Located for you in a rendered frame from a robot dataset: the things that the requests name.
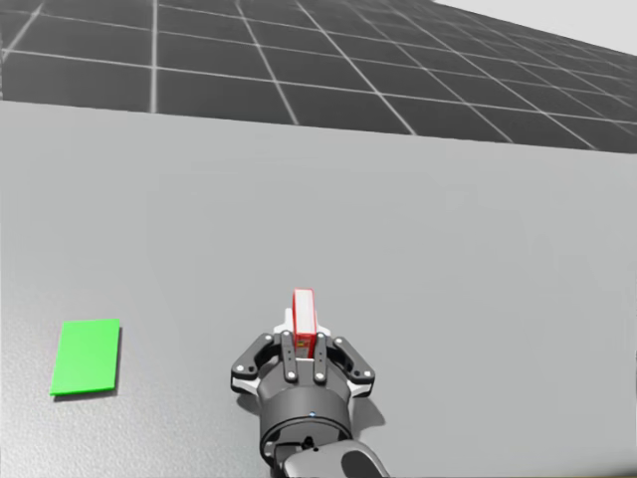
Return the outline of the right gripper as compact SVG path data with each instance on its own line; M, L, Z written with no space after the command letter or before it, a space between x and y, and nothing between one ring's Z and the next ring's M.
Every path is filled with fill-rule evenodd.
M322 326L313 357L314 363L297 363L293 312L287 308L284 322L260 334L231 367L231 389L258 396L265 459L281 459L280 447L319 447L352 437L349 399L371 395L375 371L349 340ZM260 379L272 358L279 363Z

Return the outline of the red and white carton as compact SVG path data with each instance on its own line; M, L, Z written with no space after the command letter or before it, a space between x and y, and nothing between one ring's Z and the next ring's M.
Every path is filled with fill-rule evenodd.
M297 357L312 359L318 333L313 289L294 289L293 326Z

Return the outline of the green pad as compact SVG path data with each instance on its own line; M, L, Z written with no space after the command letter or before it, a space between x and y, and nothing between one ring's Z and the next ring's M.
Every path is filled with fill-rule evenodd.
M66 321L62 324L50 396L115 389L119 319Z

